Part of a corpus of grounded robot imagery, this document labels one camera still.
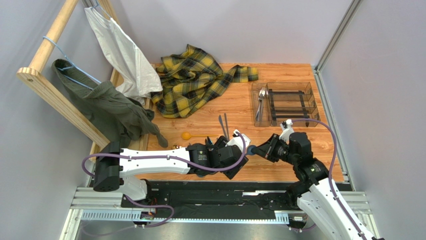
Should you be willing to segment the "silver fork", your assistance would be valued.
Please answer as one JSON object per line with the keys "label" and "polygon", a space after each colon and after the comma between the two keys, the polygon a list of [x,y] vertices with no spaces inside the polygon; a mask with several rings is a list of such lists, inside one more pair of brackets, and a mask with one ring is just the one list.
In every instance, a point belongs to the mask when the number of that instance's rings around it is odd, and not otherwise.
{"label": "silver fork", "polygon": [[255,120],[260,121],[262,119],[262,110],[263,110],[263,99],[265,96],[264,88],[259,91],[258,94],[258,106],[255,114]]}

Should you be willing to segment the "silver spoon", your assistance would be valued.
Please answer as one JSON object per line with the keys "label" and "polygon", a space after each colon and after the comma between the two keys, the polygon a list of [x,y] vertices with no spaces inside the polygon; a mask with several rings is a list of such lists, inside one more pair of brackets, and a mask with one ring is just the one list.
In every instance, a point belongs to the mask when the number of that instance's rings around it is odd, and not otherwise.
{"label": "silver spoon", "polygon": [[264,99],[266,98],[266,96],[267,96],[267,89],[266,89],[266,87],[262,87],[263,89],[264,89],[264,98],[263,98],[263,102],[262,102],[262,118],[263,118],[263,108],[264,108]]}

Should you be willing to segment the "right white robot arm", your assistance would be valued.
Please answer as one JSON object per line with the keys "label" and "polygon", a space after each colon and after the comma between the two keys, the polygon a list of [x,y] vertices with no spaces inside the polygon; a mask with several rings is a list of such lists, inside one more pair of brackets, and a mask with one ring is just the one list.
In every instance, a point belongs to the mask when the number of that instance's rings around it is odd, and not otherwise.
{"label": "right white robot arm", "polygon": [[306,133],[291,133],[288,140],[273,134],[250,151],[270,162],[283,161],[293,166],[298,181],[286,188],[284,203],[304,211],[329,239],[376,239],[337,190],[328,168],[314,157]]}

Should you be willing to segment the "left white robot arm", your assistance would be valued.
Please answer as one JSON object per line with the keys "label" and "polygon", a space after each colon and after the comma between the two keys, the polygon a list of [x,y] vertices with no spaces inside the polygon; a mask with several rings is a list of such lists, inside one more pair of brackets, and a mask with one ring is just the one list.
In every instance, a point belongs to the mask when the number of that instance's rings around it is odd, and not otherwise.
{"label": "left white robot arm", "polygon": [[96,154],[93,189],[119,192],[134,201],[149,198],[147,180],[141,174],[175,173],[204,177],[223,173],[232,179],[248,162],[246,150],[251,140],[235,131],[231,140],[221,136],[215,144],[195,143],[172,150],[131,150],[111,142]]}

